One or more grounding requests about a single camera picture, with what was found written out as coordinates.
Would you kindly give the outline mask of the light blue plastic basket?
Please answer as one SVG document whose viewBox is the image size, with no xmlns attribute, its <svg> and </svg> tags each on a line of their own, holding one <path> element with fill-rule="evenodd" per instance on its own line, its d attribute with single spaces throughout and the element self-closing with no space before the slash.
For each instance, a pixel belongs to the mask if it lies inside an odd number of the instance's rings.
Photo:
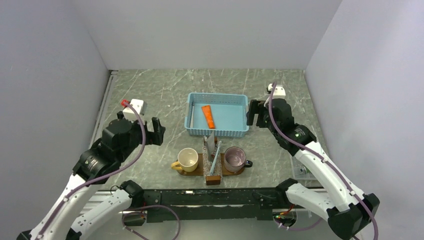
<svg viewBox="0 0 424 240">
<path fill-rule="evenodd" d="M 190 128 L 191 104 L 194 107 L 194 122 Z M 209 129 L 201 107 L 211 106 L 215 129 Z M 242 138 L 249 130 L 247 126 L 248 97 L 243 94 L 191 92 L 187 97 L 187 114 L 184 127 L 190 136 L 215 136 Z"/>
</svg>

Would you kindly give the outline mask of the mauve ceramic cup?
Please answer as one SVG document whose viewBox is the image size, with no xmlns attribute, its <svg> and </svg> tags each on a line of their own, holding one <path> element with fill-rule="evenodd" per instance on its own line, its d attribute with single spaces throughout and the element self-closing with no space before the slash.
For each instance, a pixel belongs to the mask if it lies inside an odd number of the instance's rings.
<svg viewBox="0 0 424 240">
<path fill-rule="evenodd" d="M 229 147 L 224 153 L 224 167 L 231 173 L 237 173 L 243 168 L 251 168 L 253 162 L 247 160 L 246 153 L 240 147 Z"/>
</svg>

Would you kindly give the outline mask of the clear holder with brown ends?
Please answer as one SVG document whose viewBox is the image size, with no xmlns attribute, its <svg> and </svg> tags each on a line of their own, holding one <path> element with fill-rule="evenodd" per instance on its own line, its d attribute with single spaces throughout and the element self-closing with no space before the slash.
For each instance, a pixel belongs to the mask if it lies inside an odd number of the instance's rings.
<svg viewBox="0 0 424 240">
<path fill-rule="evenodd" d="M 202 172 L 207 186 L 218 186 L 221 184 L 223 173 L 221 167 L 221 145 L 216 137 L 203 136 L 202 145 Z"/>
</svg>

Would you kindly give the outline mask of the light blue toothbrush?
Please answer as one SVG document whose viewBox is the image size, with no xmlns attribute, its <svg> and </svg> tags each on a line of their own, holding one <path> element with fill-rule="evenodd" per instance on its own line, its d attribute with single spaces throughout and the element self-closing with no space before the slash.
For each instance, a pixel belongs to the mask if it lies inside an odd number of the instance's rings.
<svg viewBox="0 0 424 240">
<path fill-rule="evenodd" d="M 220 155 L 220 148 L 222 145 L 222 141 L 218 141 L 218 143 L 215 145 L 215 151 L 214 151 L 214 157 L 213 157 L 213 161 L 209 170 L 209 176 L 213 176 L 215 173 L 215 168 L 218 162 L 218 156 Z"/>
</svg>

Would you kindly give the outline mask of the yellow ceramic mug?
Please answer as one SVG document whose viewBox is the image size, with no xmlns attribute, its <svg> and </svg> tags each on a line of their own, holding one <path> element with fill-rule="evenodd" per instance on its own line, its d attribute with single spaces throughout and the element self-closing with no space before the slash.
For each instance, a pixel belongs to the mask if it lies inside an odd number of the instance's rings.
<svg viewBox="0 0 424 240">
<path fill-rule="evenodd" d="M 177 171 L 193 172 L 199 163 L 199 155 L 193 148 L 184 148 L 177 155 L 177 161 L 171 164 L 171 169 Z"/>
</svg>

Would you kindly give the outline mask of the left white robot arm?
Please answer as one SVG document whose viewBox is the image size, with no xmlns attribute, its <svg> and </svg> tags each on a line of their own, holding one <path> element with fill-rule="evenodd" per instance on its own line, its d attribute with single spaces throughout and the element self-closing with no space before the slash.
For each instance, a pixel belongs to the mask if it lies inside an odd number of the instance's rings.
<svg viewBox="0 0 424 240">
<path fill-rule="evenodd" d="M 139 209 L 144 203 L 144 190 L 127 180 L 117 193 L 94 209 L 81 214 L 86 203 L 109 177 L 122 170 L 122 163 L 138 147 L 160 146 L 166 128 L 152 117 L 153 131 L 139 111 L 128 107 L 117 113 L 103 129 L 101 137 L 83 152 L 72 169 L 69 181 L 48 214 L 33 229 L 21 232 L 19 240 L 86 240 L 113 214 L 126 208 Z"/>
</svg>

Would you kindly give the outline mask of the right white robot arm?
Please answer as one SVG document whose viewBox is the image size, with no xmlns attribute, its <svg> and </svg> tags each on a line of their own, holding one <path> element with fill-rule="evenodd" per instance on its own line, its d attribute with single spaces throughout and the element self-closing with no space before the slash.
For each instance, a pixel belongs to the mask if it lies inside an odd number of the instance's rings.
<svg viewBox="0 0 424 240">
<path fill-rule="evenodd" d="M 257 117 L 256 126 L 268 129 L 279 146 L 300 161 L 327 192 L 327 195 L 319 194 L 289 178 L 276 187 L 275 200 L 280 207 L 294 204 L 311 211 L 325 220 L 342 240 L 355 238 L 372 224 L 373 238 L 378 239 L 375 214 L 380 200 L 373 193 L 364 193 L 335 166 L 317 137 L 306 126 L 295 122 L 285 99 L 251 100 L 246 117 L 249 126 Z"/>
</svg>

